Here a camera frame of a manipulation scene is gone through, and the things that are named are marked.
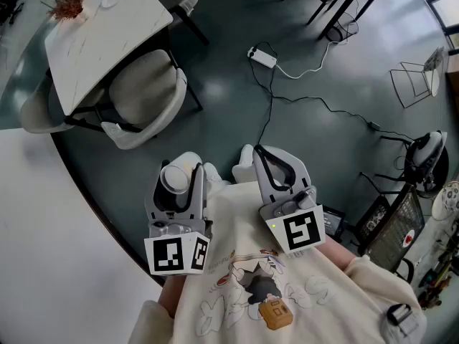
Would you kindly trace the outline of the black box device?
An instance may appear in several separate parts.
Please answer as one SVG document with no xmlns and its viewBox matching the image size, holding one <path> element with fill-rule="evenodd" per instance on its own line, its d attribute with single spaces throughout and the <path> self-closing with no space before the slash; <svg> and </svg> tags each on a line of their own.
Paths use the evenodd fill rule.
<svg viewBox="0 0 459 344">
<path fill-rule="evenodd" d="M 326 234 L 333 238 L 339 238 L 344 230 L 346 214 L 323 205 L 323 217 Z"/>
</svg>

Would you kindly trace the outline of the person's right forearm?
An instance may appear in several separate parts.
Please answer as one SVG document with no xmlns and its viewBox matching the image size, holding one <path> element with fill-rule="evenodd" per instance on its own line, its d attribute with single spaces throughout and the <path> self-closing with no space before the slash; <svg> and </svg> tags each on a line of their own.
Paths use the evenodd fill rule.
<svg viewBox="0 0 459 344">
<path fill-rule="evenodd" d="M 317 250 L 360 288 L 377 309 L 377 327 L 386 344 L 420 344 L 427 319 L 413 289 L 368 256 L 356 257 L 332 239 Z"/>
</svg>

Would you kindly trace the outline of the white cup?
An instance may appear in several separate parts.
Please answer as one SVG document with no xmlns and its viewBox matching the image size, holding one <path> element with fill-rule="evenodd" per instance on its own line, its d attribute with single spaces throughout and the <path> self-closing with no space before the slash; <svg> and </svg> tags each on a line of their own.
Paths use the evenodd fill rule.
<svg viewBox="0 0 459 344">
<path fill-rule="evenodd" d="M 189 189 L 193 170 L 193 165 L 188 163 L 171 162 L 161 169 L 161 183 L 173 194 L 184 194 Z"/>
</svg>

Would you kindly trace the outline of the person's left white shoe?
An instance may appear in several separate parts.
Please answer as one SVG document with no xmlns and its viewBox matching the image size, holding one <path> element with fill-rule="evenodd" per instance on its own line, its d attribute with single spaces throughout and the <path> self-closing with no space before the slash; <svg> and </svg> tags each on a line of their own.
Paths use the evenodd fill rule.
<svg viewBox="0 0 459 344">
<path fill-rule="evenodd" d="M 194 169 L 198 163 L 201 163 L 204 167 L 208 182 L 219 183 L 223 181 L 222 177 L 218 174 L 218 171 L 214 167 L 214 165 L 211 163 L 202 163 L 201 157 L 194 152 L 191 152 L 191 151 L 185 152 L 181 154 L 178 158 L 173 160 L 172 162 L 188 163 L 190 165 L 193 165 Z"/>
</svg>

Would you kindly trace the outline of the dried orange plant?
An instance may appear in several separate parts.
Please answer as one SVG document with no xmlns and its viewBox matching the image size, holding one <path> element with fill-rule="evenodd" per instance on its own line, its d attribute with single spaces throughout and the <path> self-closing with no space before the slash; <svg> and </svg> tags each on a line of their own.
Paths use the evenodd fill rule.
<svg viewBox="0 0 459 344">
<path fill-rule="evenodd" d="M 42 1 L 42 4 L 48 8 L 48 14 L 57 21 L 80 20 L 82 22 L 88 19 L 84 11 L 84 0 L 54 0 L 50 5 Z"/>
</svg>

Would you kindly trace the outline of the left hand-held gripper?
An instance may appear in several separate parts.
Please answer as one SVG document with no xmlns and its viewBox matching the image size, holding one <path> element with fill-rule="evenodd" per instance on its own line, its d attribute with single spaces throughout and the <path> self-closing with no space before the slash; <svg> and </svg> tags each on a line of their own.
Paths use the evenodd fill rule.
<svg viewBox="0 0 459 344">
<path fill-rule="evenodd" d="M 156 168 L 145 195 L 149 238 L 144 244 L 150 273 L 202 274 L 212 239 L 212 221 L 204 210 L 204 167 L 197 164 L 188 190 L 176 197 L 161 182 L 161 170 L 169 164 L 169 160 L 164 160 Z"/>
</svg>

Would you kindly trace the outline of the pile of assorted tools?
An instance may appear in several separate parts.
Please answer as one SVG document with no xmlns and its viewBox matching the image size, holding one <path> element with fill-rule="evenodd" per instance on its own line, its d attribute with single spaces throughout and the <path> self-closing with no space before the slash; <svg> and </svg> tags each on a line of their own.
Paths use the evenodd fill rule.
<svg viewBox="0 0 459 344">
<path fill-rule="evenodd" d="M 427 271 L 418 284 L 422 291 L 417 299 L 423 310 L 442 304 L 440 293 L 449 286 L 451 272 L 459 276 L 459 225 L 449 237 L 434 267 Z"/>
</svg>

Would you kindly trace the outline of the white marble table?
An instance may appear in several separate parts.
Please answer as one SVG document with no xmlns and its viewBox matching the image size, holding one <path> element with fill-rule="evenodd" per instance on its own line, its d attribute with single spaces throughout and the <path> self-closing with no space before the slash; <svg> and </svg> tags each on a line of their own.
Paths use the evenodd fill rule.
<svg viewBox="0 0 459 344">
<path fill-rule="evenodd" d="M 76 113 L 90 91 L 135 49 L 152 37 L 167 38 L 173 21 L 159 0 L 120 0 L 109 9 L 101 1 L 84 0 L 88 19 L 60 21 L 45 39 L 66 116 Z"/>
</svg>

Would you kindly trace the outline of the person's white shoe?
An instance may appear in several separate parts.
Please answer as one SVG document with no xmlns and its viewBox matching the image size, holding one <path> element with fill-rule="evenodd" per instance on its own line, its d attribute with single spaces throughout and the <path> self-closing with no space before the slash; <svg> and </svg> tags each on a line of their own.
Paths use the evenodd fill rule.
<svg viewBox="0 0 459 344">
<path fill-rule="evenodd" d="M 204 167 L 208 182 L 219 183 L 223 181 L 222 177 L 218 174 L 218 171 L 214 167 L 214 165 L 211 163 L 202 163 L 201 157 L 194 152 L 191 152 L 191 151 L 185 152 L 181 154 L 178 158 L 173 160 L 172 162 L 188 163 L 190 165 L 193 165 L 194 169 L 198 163 L 201 163 Z"/>
<path fill-rule="evenodd" d="M 242 147 L 239 163 L 232 167 L 232 175 L 236 183 L 248 183 L 257 180 L 253 151 L 254 147 L 250 144 Z"/>
</svg>

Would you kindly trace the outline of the black framed window wall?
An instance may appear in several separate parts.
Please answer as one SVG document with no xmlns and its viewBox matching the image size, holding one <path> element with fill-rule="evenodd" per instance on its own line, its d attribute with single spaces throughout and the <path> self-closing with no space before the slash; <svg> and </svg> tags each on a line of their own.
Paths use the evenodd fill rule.
<svg viewBox="0 0 459 344">
<path fill-rule="evenodd" d="M 425 0 L 452 50 L 459 50 L 459 0 Z"/>
</svg>

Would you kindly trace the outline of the patterned white round object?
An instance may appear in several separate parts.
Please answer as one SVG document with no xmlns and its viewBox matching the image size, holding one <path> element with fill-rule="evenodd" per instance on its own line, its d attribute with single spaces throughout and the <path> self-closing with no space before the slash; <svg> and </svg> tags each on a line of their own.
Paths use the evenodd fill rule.
<svg viewBox="0 0 459 344">
<path fill-rule="evenodd" d="M 432 204 L 431 217 L 442 221 L 459 211 L 459 181 L 451 181 L 442 187 Z"/>
</svg>

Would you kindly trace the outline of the person's left forearm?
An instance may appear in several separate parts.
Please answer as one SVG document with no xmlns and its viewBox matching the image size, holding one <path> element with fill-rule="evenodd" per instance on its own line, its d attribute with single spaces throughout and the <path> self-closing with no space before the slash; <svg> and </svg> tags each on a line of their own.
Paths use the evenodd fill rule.
<svg viewBox="0 0 459 344">
<path fill-rule="evenodd" d="M 186 276 L 169 276 L 157 302 L 143 303 L 128 344 L 169 344 Z"/>
</svg>

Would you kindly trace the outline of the white power strip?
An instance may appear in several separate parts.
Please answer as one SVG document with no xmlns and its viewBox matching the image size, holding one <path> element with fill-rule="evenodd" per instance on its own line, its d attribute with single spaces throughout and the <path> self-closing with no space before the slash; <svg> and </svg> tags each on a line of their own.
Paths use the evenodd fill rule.
<svg viewBox="0 0 459 344">
<path fill-rule="evenodd" d="M 274 56 L 258 49 L 257 47 L 251 47 L 247 51 L 247 57 L 269 69 L 272 69 L 277 65 L 277 59 Z"/>
</svg>

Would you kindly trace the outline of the person's cream printed sweatshirt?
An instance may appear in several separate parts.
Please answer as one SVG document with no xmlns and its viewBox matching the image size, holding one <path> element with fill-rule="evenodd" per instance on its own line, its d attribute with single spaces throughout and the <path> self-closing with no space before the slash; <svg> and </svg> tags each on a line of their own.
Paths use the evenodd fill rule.
<svg viewBox="0 0 459 344">
<path fill-rule="evenodd" d="M 384 344 L 377 309 L 317 250 L 283 253 L 253 183 L 211 197 L 204 273 L 189 277 L 170 344 Z"/>
</svg>

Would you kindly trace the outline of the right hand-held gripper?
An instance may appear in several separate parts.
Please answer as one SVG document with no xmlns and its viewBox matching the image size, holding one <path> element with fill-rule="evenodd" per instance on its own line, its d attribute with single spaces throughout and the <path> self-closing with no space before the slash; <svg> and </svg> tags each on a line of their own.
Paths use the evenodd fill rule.
<svg viewBox="0 0 459 344">
<path fill-rule="evenodd" d="M 302 160 L 280 148 L 256 145 L 253 163 L 266 204 L 259 213 L 282 250 L 290 254 L 323 244 L 323 207 L 316 203 L 317 191 Z"/>
</svg>

